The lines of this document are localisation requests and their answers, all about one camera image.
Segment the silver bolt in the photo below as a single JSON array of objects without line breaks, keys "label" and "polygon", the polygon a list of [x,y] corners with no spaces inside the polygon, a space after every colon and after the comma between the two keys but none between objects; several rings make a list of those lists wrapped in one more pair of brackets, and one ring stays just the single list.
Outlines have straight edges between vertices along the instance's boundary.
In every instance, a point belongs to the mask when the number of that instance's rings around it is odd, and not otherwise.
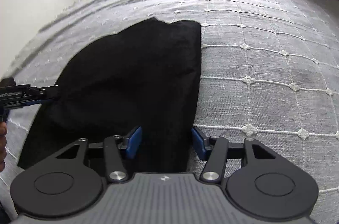
[{"label": "silver bolt", "polygon": [[110,178],[112,180],[123,180],[126,178],[126,173],[122,172],[122,171],[114,171],[112,173],[110,173]]},{"label": "silver bolt", "polygon": [[208,171],[204,173],[202,177],[206,180],[213,181],[219,178],[219,174],[215,173],[214,171]]}]

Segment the finger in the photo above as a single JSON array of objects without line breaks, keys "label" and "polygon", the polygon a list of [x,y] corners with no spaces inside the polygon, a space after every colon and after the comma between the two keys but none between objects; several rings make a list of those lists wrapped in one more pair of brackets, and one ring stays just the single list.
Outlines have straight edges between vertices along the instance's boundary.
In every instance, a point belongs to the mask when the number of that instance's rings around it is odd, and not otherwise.
[{"label": "finger", "polygon": [[6,166],[5,161],[2,161],[0,163],[0,172],[2,172],[4,170],[5,166]]},{"label": "finger", "polygon": [[0,135],[6,135],[7,133],[7,125],[5,122],[0,123]]},{"label": "finger", "polygon": [[0,151],[0,162],[2,162],[7,156],[7,151],[4,149],[3,151]]},{"label": "finger", "polygon": [[6,136],[0,136],[0,151],[4,150],[6,145],[7,145]]}]

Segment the gray fabric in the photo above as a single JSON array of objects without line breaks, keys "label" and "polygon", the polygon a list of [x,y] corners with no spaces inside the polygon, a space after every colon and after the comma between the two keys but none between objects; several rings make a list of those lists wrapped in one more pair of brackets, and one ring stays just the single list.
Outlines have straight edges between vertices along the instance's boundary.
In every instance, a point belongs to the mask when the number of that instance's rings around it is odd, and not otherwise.
[{"label": "gray fabric", "polygon": [[[202,25],[195,124],[207,135],[248,135],[311,174],[320,189],[312,217],[339,220],[339,3],[335,0],[80,0],[43,28],[13,62],[17,84],[54,84],[80,49],[155,16]],[[39,107],[8,120],[6,189]],[[230,160],[226,175],[240,167]],[[203,164],[192,153],[189,171]]]}]

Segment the folded black garment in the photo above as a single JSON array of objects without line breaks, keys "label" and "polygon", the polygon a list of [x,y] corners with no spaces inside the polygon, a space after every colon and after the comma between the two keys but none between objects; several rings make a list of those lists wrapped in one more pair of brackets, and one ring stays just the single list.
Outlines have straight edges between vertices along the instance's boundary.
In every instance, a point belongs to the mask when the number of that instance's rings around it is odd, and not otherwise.
[{"label": "folded black garment", "polygon": [[102,37],[77,53],[42,105],[18,165],[27,168],[78,138],[100,142],[143,128],[130,170],[186,171],[201,74],[201,26],[155,18]]}]

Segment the gray gripper base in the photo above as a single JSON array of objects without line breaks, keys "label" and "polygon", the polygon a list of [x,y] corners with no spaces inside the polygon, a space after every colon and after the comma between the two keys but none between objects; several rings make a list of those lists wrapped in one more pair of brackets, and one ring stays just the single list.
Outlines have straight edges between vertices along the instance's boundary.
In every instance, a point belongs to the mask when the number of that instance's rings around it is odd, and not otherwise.
[{"label": "gray gripper base", "polygon": [[[218,186],[200,183],[192,173],[137,173],[127,183],[110,185],[95,205],[77,215],[50,221],[21,215],[12,223],[259,224],[268,222],[251,218],[236,210]],[[301,218],[284,223],[312,224],[313,221]]]}]

